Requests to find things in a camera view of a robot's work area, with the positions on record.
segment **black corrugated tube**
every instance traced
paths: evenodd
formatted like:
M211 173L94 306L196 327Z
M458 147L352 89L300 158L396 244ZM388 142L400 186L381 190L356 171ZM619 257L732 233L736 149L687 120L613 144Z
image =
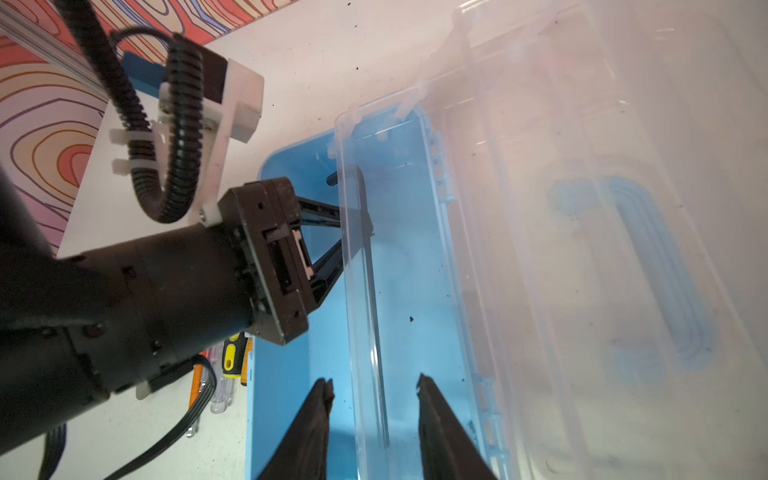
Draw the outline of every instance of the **black corrugated tube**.
M107 90L127 131L151 131L136 91L101 28L89 0L53 0L54 7ZM173 38L152 28L126 29L127 34L154 35L168 43L166 72L170 84L170 158L164 187L157 170L131 168L134 192L144 212L160 223L172 223L189 210L200 175L203 128L203 59L181 35ZM129 160L156 161L154 144L128 141Z

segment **white table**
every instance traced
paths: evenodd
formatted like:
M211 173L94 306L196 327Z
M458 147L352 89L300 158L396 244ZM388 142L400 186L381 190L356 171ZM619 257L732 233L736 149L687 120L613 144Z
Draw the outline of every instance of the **white table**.
M266 79L264 111L248 144L230 143L220 193L256 180L278 148L333 128L351 104L409 86L451 28L458 0L301 0L208 45ZM150 114L157 102L141 96ZM126 177L111 161L126 158L110 143L120 126L109 105L59 255L107 246L186 225L160 225L140 210ZM190 379L138 402L133 389L69 422L55 480L103 478L156 442L184 414ZM222 415L206 410L200 432L128 478L218 480L245 469L246 392ZM37 478L42 437L0 457L0 478Z

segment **black cylindrical joint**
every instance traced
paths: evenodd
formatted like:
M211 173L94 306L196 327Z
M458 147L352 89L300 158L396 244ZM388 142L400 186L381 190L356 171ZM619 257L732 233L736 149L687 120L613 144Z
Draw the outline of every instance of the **black cylindrical joint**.
M2 332L0 366L0 455L109 398L65 329Z
M111 392L158 377L251 323L224 227L193 225L82 254L106 279L103 325L71 331Z

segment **topographic pattern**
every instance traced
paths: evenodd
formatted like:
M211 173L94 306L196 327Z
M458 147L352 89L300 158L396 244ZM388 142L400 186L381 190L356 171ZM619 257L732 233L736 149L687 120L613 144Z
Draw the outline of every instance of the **topographic pattern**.
M74 39L47 0L0 0L39 25L53 38L78 51ZM91 0L104 30L146 25L180 32L205 44L235 28L288 5L291 0ZM165 47L155 38L131 37L121 48L149 61L165 60Z
M107 105L0 36L0 163L58 249Z
M72 50L78 46L48 0L0 0ZM205 44L291 0L92 0L106 31L147 25ZM135 36L121 43L164 63L165 47ZM0 36L0 163L58 249L91 154L106 99Z

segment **transparent plastic box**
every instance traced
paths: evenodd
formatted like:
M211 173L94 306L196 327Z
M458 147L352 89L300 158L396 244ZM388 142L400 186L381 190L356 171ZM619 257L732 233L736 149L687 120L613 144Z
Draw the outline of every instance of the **transparent plastic box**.
M504 480L768 478L767 18L469 2L339 117L360 478L421 478L421 372Z

